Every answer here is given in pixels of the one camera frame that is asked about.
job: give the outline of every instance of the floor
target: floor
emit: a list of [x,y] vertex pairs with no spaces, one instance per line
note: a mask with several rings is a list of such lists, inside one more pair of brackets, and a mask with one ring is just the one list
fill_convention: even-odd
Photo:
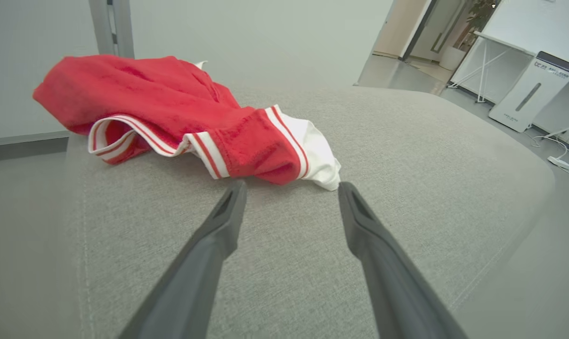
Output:
[[408,59],[407,63],[419,71],[425,73],[426,75],[430,75],[431,77],[443,81],[444,83],[448,82],[454,73],[453,71],[440,67],[438,64],[434,64],[433,62],[418,60],[412,57]]
[[[526,134],[488,118],[487,104],[475,104],[474,97],[447,89],[443,81],[399,60],[371,56],[358,83],[439,95],[501,129],[542,159],[563,152],[552,141],[543,142],[541,148],[530,146]],[[539,135],[531,129],[527,132]],[[569,154],[563,159],[569,162]],[[471,339],[569,339],[569,174],[553,165],[551,168],[556,176],[556,195],[545,215],[509,262],[457,315]]]
[[[470,95],[447,89],[443,81],[398,60],[371,56],[359,84],[439,95],[543,159],[562,152],[553,142],[530,147],[527,135],[487,118],[489,106],[476,105]],[[55,321],[69,310],[48,302],[69,293],[57,283],[69,262],[56,255],[65,144],[48,142],[44,149],[24,156],[32,154],[28,144],[10,154],[0,148],[0,338],[72,337]],[[557,191],[545,216],[457,316],[472,339],[569,339],[569,174],[553,171]]]
[[0,146],[0,339],[71,338],[61,248],[65,141]]

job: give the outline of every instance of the white sleeve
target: white sleeve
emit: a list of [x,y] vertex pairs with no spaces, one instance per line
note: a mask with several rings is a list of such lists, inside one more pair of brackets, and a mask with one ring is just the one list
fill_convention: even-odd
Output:
[[291,118],[280,112],[284,124],[290,129],[293,137],[299,142],[308,159],[308,173],[303,180],[312,180],[316,185],[334,191],[339,187],[339,170],[341,164],[330,150],[328,141],[312,122]]

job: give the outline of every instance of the gray sofa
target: gray sofa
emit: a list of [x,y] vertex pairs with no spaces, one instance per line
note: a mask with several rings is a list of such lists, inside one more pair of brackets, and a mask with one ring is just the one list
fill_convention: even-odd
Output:
[[[279,104],[324,133],[342,180],[358,187],[453,314],[523,240],[554,190],[552,172],[530,150],[430,94],[232,91],[241,105]],[[211,179],[190,155],[147,153],[112,167],[75,135],[67,166],[73,332],[114,337],[232,179]],[[208,337],[375,337],[337,193],[301,180],[245,181],[239,248],[223,266]]]

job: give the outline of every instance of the wall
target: wall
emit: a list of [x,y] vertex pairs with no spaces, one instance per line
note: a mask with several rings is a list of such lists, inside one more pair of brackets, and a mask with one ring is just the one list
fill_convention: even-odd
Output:
[[351,86],[392,0],[131,0],[136,58],[176,56],[216,81]]
[[398,0],[391,9],[390,19],[381,30],[374,46],[375,52],[403,56],[423,19],[429,0]]
[[0,138],[65,131],[33,90],[63,56],[97,53],[86,0],[0,1]]

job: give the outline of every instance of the cable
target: cable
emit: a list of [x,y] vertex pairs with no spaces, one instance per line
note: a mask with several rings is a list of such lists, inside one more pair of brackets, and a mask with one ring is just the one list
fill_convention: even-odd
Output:
[[552,140],[552,141],[556,141],[556,143],[562,145],[562,146],[565,148],[565,153],[563,154],[563,156],[564,156],[565,154],[567,154],[567,152],[569,152],[569,148],[567,148],[567,146],[566,146],[565,144],[563,144],[562,142],[560,142],[558,139],[550,139],[549,137],[542,137],[542,136],[532,137],[531,135],[528,134],[527,129],[526,129],[525,131],[523,131],[523,133],[525,133],[525,135],[527,135],[528,137],[530,137],[530,138],[534,141],[535,144],[532,144],[533,147],[540,147],[540,144],[538,143],[538,141],[537,141],[535,138],[541,137],[541,138],[543,138],[543,139],[549,139],[549,140]]
[[[549,140],[552,140],[552,141],[558,143],[559,145],[563,146],[563,148],[565,148],[565,152],[563,152],[562,155],[556,157],[557,160],[559,160],[560,158],[564,157],[565,154],[567,154],[567,152],[569,152],[569,148],[567,148],[567,145],[566,145],[566,144],[563,144],[563,143],[562,143],[561,141],[559,141],[558,139],[552,139],[551,137],[545,137],[545,136],[541,136],[541,135],[538,135],[538,136],[536,136],[536,137],[532,137],[531,135],[529,135],[529,134],[527,133],[527,130],[526,130],[526,131],[523,131],[523,133],[525,133],[525,135],[527,135],[528,137],[530,137],[530,139],[532,139],[532,141],[534,141],[533,144],[530,143],[533,147],[541,147],[540,144],[538,143],[538,141],[536,140],[537,137],[541,137],[542,139],[549,139]],[[563,171],[569,173],[569,170],[568,170],[568,169],[563,168],[563,167],[560,167],[560,166],[558,166],[558,167],[559,167],[560,169],[562,169]]]
[[567,152],[569,152],[569,149],[567,148],[567,146],[565,146],[565,144],[563,144],[562,142],[560,142],[560,141],[558,141],[558,140],[556,140],[556,139],[553,139],[553,138],[551,138],[551,137],[545,137],[545,136],[543,136],[543,135],[538,135],[538,136],[536,136],[536,137],[532,137],[531,135],[529,135],[529,134],[526,133],[525,131],[524,131],[523,133],[525,133],[528,137],[532,138],[532,140],[534,141],[534,144],[532,144],[533,147],[541,147],[540,144],[538,143],[538,141],[536,140],[537,137],[541,137],[542,139],[549,139],[549,140],[552,140],[552,141],[558,143],[559,145],[563,146],[563,148],[565,148],[565,152],[563,152],[562,155],[556,157],[557,159],[562,158],[565,154],[567,154]]

